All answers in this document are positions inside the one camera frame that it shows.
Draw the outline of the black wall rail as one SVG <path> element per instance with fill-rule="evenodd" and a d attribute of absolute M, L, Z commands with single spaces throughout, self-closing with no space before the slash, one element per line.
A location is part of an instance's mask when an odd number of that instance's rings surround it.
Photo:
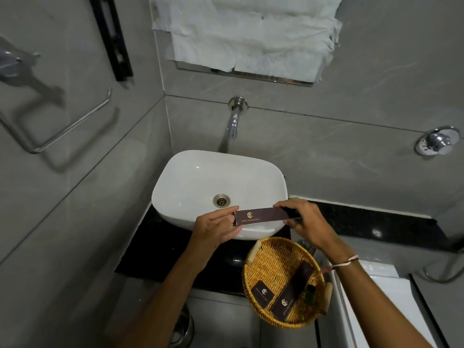
<path fill-rule="evenodd" d="M 106 49 L 115 79 L 119 82 L 133 77 L 116 3 L 114 0 L 89 0 Z"/>

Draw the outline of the white crumpled paper sheet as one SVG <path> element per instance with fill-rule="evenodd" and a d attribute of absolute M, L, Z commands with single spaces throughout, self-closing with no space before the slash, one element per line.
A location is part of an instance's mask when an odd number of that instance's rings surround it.
<path fill-rule="evenodd" d="M 314 83 L 333 59 L 343 0 L 150 0 L 167 58 L 223 72 Z"/>

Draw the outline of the person's right hand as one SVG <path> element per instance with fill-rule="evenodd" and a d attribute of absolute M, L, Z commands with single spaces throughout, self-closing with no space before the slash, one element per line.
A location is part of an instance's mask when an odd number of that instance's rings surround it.
<path fill-rule="evenodd" d="M 316 204 L 305 199 L 291 198 L 277 202 L 274 207 L 296 209 L 304 220 L 305 230 L 295 232 L 321 251 L 332 264 L 343 263 L 355 255 L 339 238 Z"/>

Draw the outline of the chrome wall tap valve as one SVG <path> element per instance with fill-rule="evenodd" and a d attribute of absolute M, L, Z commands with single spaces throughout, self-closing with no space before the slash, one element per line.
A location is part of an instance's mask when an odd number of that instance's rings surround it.
<path fill-rule="evenodd" d="M 415 143 L 414 150 L 419 156 L 436 156 L 450 153 L 461 137 L 461 132 L 453 126 L 441 126 L 424 133 Z"/>

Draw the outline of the small dark brown box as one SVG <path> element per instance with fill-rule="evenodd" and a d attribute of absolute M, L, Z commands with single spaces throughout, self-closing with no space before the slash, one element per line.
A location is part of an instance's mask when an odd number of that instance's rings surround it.
<path fill-rule="evenodd" d="M 262 280 L 257 281 L 254 285 L 252 295 L 262 309 L 266 309 L 275 297 L 274 293 Z"/>

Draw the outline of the steel waste bin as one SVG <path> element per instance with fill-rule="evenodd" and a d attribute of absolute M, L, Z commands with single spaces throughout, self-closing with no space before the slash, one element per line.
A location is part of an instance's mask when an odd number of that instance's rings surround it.
<path fill-rule="evenodd" d="M 167 348 L 189 348 L 194 334 L 194 319 L 187 304 L 184 304 Z"/>

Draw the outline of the chrome wall faucet spout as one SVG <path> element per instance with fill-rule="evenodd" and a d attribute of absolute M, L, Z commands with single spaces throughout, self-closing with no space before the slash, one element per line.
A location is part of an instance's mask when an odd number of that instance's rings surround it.
<path fill-rule="evenodd" d="M 231 116 L 227 127 L 227 137 L 228 140 L 235 140 L 238 134 L 240 116 L 248 110 L 249 106 L 243 97 L 235 96 L 229 100 L 228 107 Z"/>

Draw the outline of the wall mirror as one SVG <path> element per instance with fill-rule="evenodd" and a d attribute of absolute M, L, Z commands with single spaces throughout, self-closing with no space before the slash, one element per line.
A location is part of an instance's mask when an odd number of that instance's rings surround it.
<path fill-rule="evenodd" d="M 247 73 L 242 71 L 236 71 L 233 69 L 230 72 L 222 71 L 219 69 L 212 69 L 201 65 L 196 64 L 188 64 L 185 62 L 178 62 L 174 61 L 176 68 L 178 70 L 185 70 L 185 71 L 192 71 L 197 73 L 206 73 L 206 74 L 213 74 L 213 75 L 222 75 L 222 76 L 229 76 L 229 77 L 236 77 L 241 79 L 250 79 L 250 80 L 257 80 L 257 81 L 268 81 L 274 83 L 282 83 L 287 85 L 295 85 L 301 87 L 313 87 L 313 82 L 306 82 L 306 81 L 298 81 L 292 79 L 286 79 L 282 77 L 275 77 L 269 75 L 258 75 L 253 73 Z"/>

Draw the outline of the long dark brown box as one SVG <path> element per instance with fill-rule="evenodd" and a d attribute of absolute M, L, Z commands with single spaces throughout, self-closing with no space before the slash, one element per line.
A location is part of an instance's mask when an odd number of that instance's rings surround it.
<path fill-rule="evenodd" d="M 314 272 L 315 269 L 309 262 L 303 260 L 300 263 L 298 269 L 270 308 L 270 313 L 275 319 L 281 322 L 286 321 Z"/>
<path fill-rule="evenodd" d="M 244 226 L 254 223 L 264 223 L 273 221 L 284 221 L 287 219 L 301 218 L 296 209 L 287 207 L 270 207 L 251 210 L 237 210 L 234 212 L 235 226 Z"/>

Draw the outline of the chrome wall hook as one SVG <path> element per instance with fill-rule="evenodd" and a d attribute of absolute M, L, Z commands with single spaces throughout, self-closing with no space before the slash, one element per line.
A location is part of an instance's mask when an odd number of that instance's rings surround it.
<path fill-rule="evenodd" d="M 16 77 L 30 71 L 37 63 L 40 53 L 15 54 L 4 46 L 0 46 L 0 77 Z"/>

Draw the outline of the person's left hand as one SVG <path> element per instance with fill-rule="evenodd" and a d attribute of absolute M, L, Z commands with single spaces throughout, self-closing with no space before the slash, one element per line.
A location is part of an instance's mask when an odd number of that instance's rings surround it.
<path fill-rule="evenodd" d="M 212 254 L 219 245 L 226 242 L 220 241 L 219 235 L 222 230 L 235 226 L 234 212 L 237 210 L 238 205 L 198 216 L 188 248 L 195 253 Z"/>

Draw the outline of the white ceramic wash basin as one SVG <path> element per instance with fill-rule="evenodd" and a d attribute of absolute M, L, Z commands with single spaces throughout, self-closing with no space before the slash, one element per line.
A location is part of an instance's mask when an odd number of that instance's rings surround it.
<path fill-rule="evenodd" d="M 227 153 L 188 150 L 174 155 L 152 193 L 163 220 L 194 229 L 198 216 L 219 210 L 212 199 L 226 194 L 239 210 L 270 208 L 288 198 L 285 178 L 274 164 Z"/>

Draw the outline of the person's right forearm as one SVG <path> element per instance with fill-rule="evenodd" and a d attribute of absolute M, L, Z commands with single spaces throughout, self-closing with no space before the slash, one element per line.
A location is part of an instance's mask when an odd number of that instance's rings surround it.
<path fill-rule="evenodd" d="M 335 271 L 370 348 L 432 348 L 359 261 Z"/>

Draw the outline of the person's left forearm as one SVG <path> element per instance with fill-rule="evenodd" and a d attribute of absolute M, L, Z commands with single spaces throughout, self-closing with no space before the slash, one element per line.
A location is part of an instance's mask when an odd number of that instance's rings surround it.
<path fill-rule="evenodd" d="M 194 280 L 218 245 L 216 241 L 196 241 L 187 246 L 119 348 L 168 347 Z"/>

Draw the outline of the round wicker basket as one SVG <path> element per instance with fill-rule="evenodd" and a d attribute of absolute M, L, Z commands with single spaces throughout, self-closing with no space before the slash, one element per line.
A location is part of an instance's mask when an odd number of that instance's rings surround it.
<path fill-rule="evenodd" d="M 270 313 L 270 308 L 303 260 L 309 262 L 315 272 L 286 321 L 278 321 Z M 280 328 L 301 328 L 314 322 L 318 316 L 327 315 L 333 290 L 332 284 L 324 279 L 327 272 L 328 268 L 321 269 L 301 245 L 285 238 L 271 237 L 258 240 L 248 253 L 242 268 L 242 287 L 251 306 L 264 322 Z M 259 280 L 275 295 L 266 309 L 262 309 L 252 295 L 252 288 Z"/>

